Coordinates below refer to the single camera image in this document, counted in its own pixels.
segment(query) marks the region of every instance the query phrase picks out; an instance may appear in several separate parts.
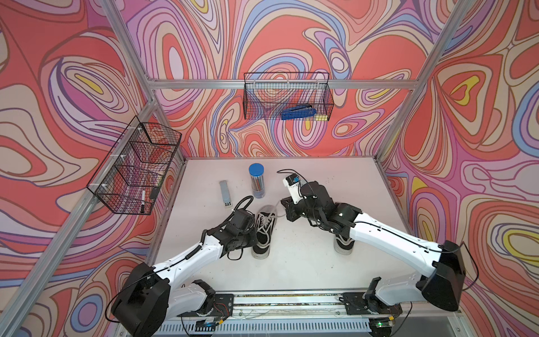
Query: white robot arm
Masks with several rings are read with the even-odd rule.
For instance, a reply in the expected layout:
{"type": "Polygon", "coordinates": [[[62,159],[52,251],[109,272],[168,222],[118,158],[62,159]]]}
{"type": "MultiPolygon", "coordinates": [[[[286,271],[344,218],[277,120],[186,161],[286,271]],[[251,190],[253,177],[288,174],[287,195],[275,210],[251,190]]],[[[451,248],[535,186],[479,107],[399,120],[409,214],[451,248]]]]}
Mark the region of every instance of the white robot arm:
{"type": "Polygon", "coordinates": [[[186,312],[210,313],[215,291],[202,280],[182,285],[229,252],[257,244],[254,214],[246,209],[252,201],[253,196],[241,200],[222,224],[203,231],[201,241],[191,248],[153,267],[141,263],[131,271],[111,312],[133,337],[149,337],[165,320],[186,312]]]}
{"type": "MultiPolygon", "coordinates": [[[[298,175],[292,174],[283,182],[291,194],[281,200],[289,221],[307,218],[312,226],[373,245],[417,271],[386,280],[374,278],[363,295],[362,304],[369,311],[382,313],[400,302],[425,300],[444,310],[458,310],[466,275],[459,246],[449,241],[440,245],[422,240],[379,222],[357,207],[334,203],[326,188],[315,181],[302,184],[298,175]]],[[[199,243],[176,257],[153,267],[141,263],[133,269],[112,299],[117,297],[111,308],[133,337],[149,337],[162,322],[183,313],[205,315],[212,310],[215,291],[208,284],[196,280],[182,285],[229,252],[257,244],[254,215],[246,210],[252,200],[252,196],[245,197],[222,224],[204,231],[199,243]],[[249,202],[238,208],[246,200],[249,202]]]]}
{"type": "MultiPolygon", "coordinates": [[[[307,218],[311,226],[346,240],[368,243],[416,270],[401,277],[373,279],[364,295],[369,310],[380,312],[384,306],[425,300],[447,311],[458,310],[466,276],[458,245],[417,238],[379,222],[357,207],[334,203],[324,186],[316,181],[302,184],[297,174],[283,179],[283,184],[291,195],[281,200],[289,221],[307,218]]],[[[352,247],[353,241],[344,248],[352,247]]]]}

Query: yellow shape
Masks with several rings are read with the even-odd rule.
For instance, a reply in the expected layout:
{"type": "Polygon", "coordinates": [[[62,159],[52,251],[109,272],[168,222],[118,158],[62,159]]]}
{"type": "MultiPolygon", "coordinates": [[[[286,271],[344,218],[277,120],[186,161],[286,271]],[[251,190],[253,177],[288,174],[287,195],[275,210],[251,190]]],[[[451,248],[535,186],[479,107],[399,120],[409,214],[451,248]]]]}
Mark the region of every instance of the yellow shape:
{"type": "Polygon", "coordinates": [[[467,105],[470,102],[470,90],[479,83],[479,77],[477,75],[474,75],[467,80],[464,80],[461,84],[455,87],[450,95],[455,93],[458,89],[460,89],[463,85],[466,86],[466,91],[464,92],[464,98],[458,101],[455,101],[459,105],[467,105]]]}
{"type": "Polygon", "coordinates": [[[383,95],[387,94],[387,93],[389,92],[389,90],[391,90],[391,89],[384,89],[384,90],[382,90],[382,91],[380,91],[380,92],[378,92],[378,93],[376,93],[376,94],[374,94],[374,95],[372,95],[372,96],[369,96],[369,98],[370,98],[370,99],[377,99],[377,98],[380,98],[380,97],[382,97],[383,95]]]}
{"type": "Polygon", "coordinates": [[[508,230],[503,235],[503,246],[507,251],[516,258],[527,261],[529,264],[539,267],[539,256],[538,255],[525,255],[519,250],[515,249],[510,242],[510,238],[513,235],[519,235],[527,237],[531,243],[539,245],[539,234],[529,231],[523,231],[519,229],[508,230]]]}
{"type": "Polygon", "coordinates": [[[429,241],[433,241],[434,238],[432,237],[431,229],[429,228],[427,222],[423,221],[421,224],[423,225],[423,229],[425,230],[426,239],[429,241]]]}
{"type": "Polygon", "coordinates": [[[79,74],[75,74],[75,78],[89,86],[93,91],[97,92],[100,95],[103,95],[103,90],[94,81],[79,74]]]}
{"type": "Polygon", "coordinates": [[[427,184],[425,184],[423,180],[419,179],[418,177],[414,177],[412,180],[412,194],[423,187],[427,187],[427,184]]]}
{"type": "Polygon", "coordinates": [[[196,0],[191,0],[191,3],[202,13],[206,14],[208,12],[208,2],[204,0],[204,6],[199,6],[196,0]]]}

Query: white shoe sole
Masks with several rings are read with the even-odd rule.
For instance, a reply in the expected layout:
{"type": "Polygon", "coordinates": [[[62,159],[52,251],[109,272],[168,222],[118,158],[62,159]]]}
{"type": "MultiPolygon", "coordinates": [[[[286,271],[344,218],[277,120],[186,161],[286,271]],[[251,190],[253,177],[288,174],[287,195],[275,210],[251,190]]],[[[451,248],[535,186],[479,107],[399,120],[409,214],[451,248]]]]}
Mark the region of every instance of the white shoe sole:
{"type": "Polygon", "coordinates": [[[342,249],[337,243],[337,237],[333,239],[333,248],[341,255],[350,255],[352,254],[352,249],[354,249],[354,247],[352,247],[352,249],[342,249]]]}
{"type": "Polygon", "coordinates": [[[264,260],[268,256],[270,256],[270,247],[268,247],[268,250],[264,254],[256,254],[254,250],[251,248],[251,255],[258,260],[264,260]]]}

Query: wire mesh basket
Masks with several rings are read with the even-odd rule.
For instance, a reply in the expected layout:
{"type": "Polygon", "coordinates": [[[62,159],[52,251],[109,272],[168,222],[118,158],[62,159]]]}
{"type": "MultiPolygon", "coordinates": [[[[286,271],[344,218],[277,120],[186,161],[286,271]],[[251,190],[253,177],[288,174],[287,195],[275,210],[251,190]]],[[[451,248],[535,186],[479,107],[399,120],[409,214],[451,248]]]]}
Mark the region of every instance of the wire mesh basket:
{"type": "Polygon", "coordinates": [[[328,121],[334,102],[327,72],[244,73],[245,119],[328,121]]]}
{"type": "Polygon", "coordinates": [[[115,214],[151,214],[182,138],[178,131],[159,123],[136,122],[110,171],[101,182],[92,183],[98,168],[87,186],[115,214]]]}

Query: black cable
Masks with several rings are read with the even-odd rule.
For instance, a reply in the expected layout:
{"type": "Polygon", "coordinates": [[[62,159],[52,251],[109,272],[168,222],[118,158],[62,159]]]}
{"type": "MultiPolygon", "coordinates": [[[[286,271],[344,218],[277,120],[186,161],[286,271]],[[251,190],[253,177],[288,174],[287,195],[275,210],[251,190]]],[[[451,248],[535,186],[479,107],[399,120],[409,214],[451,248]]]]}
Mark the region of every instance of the black cable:
{"type": "Polygon", "coordinates": [[[239,206],[241,204],[243,204],[244,201],[246,201],[247,199],[250,199],[249,202],[242,208],[242,209],[246,209],[247,207],[249,207],[249,205],[253,202],[254,200],[254,197],[252,195],[248,195],[246,196],[245,198],[241,199],[238,204],[236,205],[236,207],[234,207],[234,211],[237,210],[239,208],[239,206]]]}
{"type": "Polygon", "coordinates": [[[344,304],[344,305],[350,305],[350,306],[352,306],[352,307],[354,307],[354,308],[356,308],[356,309],[358,309],[358,310],[366,310],[366,309],[367,309],[366,307],[361,308],[359,305],[357,305],[357,304],[355,304],[355,303],[353,303],[353,302],[347,301],[347,300],[346,300],[344,297],[342,297],[342,296],[339,297],[337,300],[338,300],[340,303],[344,304]]]}
{"type": "Polygon", "coordinates": [[[402,328],[402,327],[403,327],[403,325],[404,325],[404,322],[405,322],[405,321],[406,321],[406,319],[408,318],[408,315],[410,315],[410,313],[412,312],[412,308],[413,308],[413,303],[412,303],[412,302],[410,302],[410,310],[408,310],[408,314],[406,314],[406,317],[405,317],[405,318],[403,319],[403,322],[402,322],[402,323],[401,323],[401,324],[399,325],[398,329],[397,329],[397,330],[395,330],[395,332],[393,332],[392,334],[390,334],[390,335],[389,335],[389,337],[393,337],[393,336],[395,336],[395,334],[396,334],[397,332],[399,332],[400,328],[402,328]]]}
{"type": "MultiPolygon", "coordinates": [[[[305,181],[305,183],[307,183],[307,179],[305,179],[305,177],[302,176],[302,175],[301,175],[298,171],[296,171],[296,170],[293,170],[293,169],[282,169],[282,170],[278,170],[277,173],[288,173],[288,174],[294,174],[294,173],[295,173],[295,174],[299,175],[299,176],[305,181]]],[[[300,197],[303,198],[303,196],[301,195],[300,187],[301,187],[301,181],[298,183],[298,195],[299,195],[300,197]]],[[[309,185],[309,188],[310,188],[311,192],[313,193],[313,195],[315,195],[315,194],[314,194],[314,191],[313,191],[313,188],[312,188],[310,185],[309,185]]]]}
{"type": "Polygon", "coordinates": [[[230,261],[238,261],[243,256],[243,247],[241,248],[241,254],[239,255],[239,258],[231,259],[229,254],[230,254],[230,252],[226,253],[226,257],[228,257],[230,261]]]}
{"type": "Polygon", "coordinates": [[[207,229],[202,231],[202,237],[201,237],[201,244],[204,245],[204,241],[206,240],[206,233],[208,232],[207,229]]]}
{"type": "Polygon", "coordinates": [[[307,182],[307,179],[305,179],[305,177],[303,177],[300,173],[298,173],[298,171],[293,170],[293,169],[282,169],[282,170],[278,170],[277,173],[296,173],[301,178],[303,178],[303,180],[305,180],[305,182],[307,182]]]}
{"type": "Polygon", "coordinates": [[[459,245],[458,248],[456,248],[456,249],[454,249],[454,250],[451,250],[451,251],[446,251],[446,252],[445,252],[445,251],[443,251],[443,250],[435,250],[435,249],[430,249],[429,247],[422,246],[422,245],[418,244],[417,242],[414,242],[413,240],[410,240],[410,239],[408,239],[408,238],[406,238],[406,237],[404,237],[404,236],[402,236],[402,235],[399,235],[399,234],[397,234],[397,233],[395,233],[395,232],[392,232],[392,231],[390,231],[390,230],[387,230],[386,228],[383,228],[383,227],[380,226],[380,225],[375,225],[375,224],[372,224],[372,223],[366,222],[366,221],[354,221],[353,223],[364,223],[364,224],[367,224],[367,225],[374,226],[374,227],[376,227],[376,228],[378,228],[378,229],[380,229],[380,230],[385,230],[386,232],[389,232],[389,233],[391,233],[391,234],[393,234],[393,235],[395,235],[395,236],[398,236],[399,238],[401,238],[401,239],[403,239],[403,240],[406,240],[406,241],[408,241],[408,242],[410,242],[410,243],[413,243],[414,245],[416,245],[416,246],[418,246],[418,247],[420,247],[420,248],[423,248],[423,249],[426,249],[426,250],[429,250],[429,251],[435,252],[435,253],[442,253],[442,254],[455,253],[455,252],[458,252],[458,251],[460,250],[460,248],[462,247],[462,245],[464,244],[464,242],[463,242],[463,243],[461,243],[461,244],[459,245]]]}
{"type": "Polygon", "coordinates": [[[107,304],[107,307],[105,308],[105,319],[111,323],[120,323],[120,321],[115,321],[115,320],[112,320],[108,317],[107,315],[107,311],[108,311],[108,308],[110,306],[110,304],[112,303],[112,301],[114,301],[114,299],[116,297],[118,297],[118,295],[121,293],[122,291],[119,291],[118,294],[114,295],[114,297],[111,298],[111,300],[109,301],[109,303],[107,304]]]}
{"type": "Polygon", "coordinates": [[[475,279],[472,281],[472,284],[470,284],[469,286],[467,286],[466,288],[462,289],[462,291],[467,291],[468,289],[470,289],[476,282],[477,280],[479,279],[479,268],[477,267],[477,263],[475,263],[475,260],[473,259],[473,256],[472,256],[472,253],[470,253],[470,250],[468,249],[468,246],[463,242],[463,245],[464,247],[466,248],[466,250],[468,251],[468,254],[470,255],[470,259],[472,259],[472,262],[473,262],[473,265],[475,266],[475,271],[477,273],[477,276],[475,276],[475,279]]]}
{"type": "Polygon", "coordinates": [[[183,325],[183,314],[181,314],[179,316],[179,318],[182,320],[182,327],[183,327],[183,330],[185,331],[185,333],[187,334],[187,336],[191,337],[191,335],[187,332],[187,329],[185,328],[185,325],[183,325]]]}

